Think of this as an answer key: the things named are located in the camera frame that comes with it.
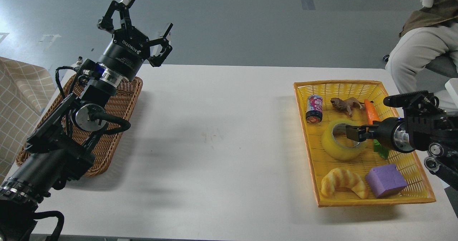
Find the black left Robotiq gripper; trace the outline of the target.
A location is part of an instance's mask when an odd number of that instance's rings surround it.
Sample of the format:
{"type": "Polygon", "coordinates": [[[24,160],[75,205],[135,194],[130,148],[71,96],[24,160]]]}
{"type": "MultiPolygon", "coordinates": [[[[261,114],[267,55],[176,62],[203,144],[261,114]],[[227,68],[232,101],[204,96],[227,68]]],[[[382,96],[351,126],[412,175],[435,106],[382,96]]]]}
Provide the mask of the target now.
{"type": "Polygon", "coordinates": [[[112,34],[112,41],[108,44],[98,63],[114,70],[128,81],[132,81],[138,73],[142,61],[148,58],[152,67],[160,67],[165,62],[173,47],[170,44],[169,35],[173,23],[169,23],[163,33],[153,40],[149,40],[145,34],[136,29],[131,22],[129,8],[135,0],[117,2],[113,0],[105,15],[98,20],[97,28],[112,34]],[[119,12],[120,29],[113,25],[113,14],[119,12]],[[149,47],[157,47],[157,51],[151,52],[149,47]]]}

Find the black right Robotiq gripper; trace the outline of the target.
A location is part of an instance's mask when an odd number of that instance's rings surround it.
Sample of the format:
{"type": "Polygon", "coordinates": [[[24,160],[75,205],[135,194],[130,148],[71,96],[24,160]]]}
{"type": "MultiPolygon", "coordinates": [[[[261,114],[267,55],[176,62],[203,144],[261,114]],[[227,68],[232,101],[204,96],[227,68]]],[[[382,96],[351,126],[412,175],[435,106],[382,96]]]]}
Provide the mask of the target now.
{"type": "Polygon", "coordinates": [[[376,139],[385,148],[409,152],[410,140],[405,120],[401,117],[389,117],[382,121],[373,121],[373,125],[346,125],[346,137],[356,142],[376,139]]]}

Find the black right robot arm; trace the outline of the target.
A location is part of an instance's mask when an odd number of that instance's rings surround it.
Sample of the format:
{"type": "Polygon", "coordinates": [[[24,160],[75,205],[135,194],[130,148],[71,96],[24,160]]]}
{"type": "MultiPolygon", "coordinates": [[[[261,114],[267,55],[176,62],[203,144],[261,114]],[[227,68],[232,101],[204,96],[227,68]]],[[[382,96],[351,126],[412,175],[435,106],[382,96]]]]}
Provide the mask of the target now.
{"type": "Polygon", "coordinates": [[[375,139],[381,146],[401,153],[426,151],[424,165],[428,171],[457,189],[457,113],[441,109],[438,98],[426,90],[387,96],[383,104],[402,108],[404,117],[346,126],[347,138],[357,142],[375,139]]]}

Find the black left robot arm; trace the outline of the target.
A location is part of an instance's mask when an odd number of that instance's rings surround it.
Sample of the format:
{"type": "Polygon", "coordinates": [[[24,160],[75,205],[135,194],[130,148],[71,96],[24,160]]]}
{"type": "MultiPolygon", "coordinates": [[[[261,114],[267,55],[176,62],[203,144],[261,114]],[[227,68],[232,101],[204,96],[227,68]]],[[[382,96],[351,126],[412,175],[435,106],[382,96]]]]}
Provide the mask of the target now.
{"type": "Polygon", "coordinates": [[[59,211],[37,212],[50,190],[62,190],[79,180],[93,165],[93,150],[102,136],[128,130],[128,120],[108,114],[109,99],[121,82],[132,82],[144,61],[160,67],[172,52],[167,36],[170,23],[157,39],[149,39],[131,23],[129,9],[135,0],[113,0],[98,29],[112,40],[98,62],[86,59],[76,67],[68,93],[57,81],[62,102],[28,137],[30,157],[1,184],[1,240],[28,241],[38,220],[55,217],[57,224],[48,241],[57,241],[64,225],[59,211]]]}

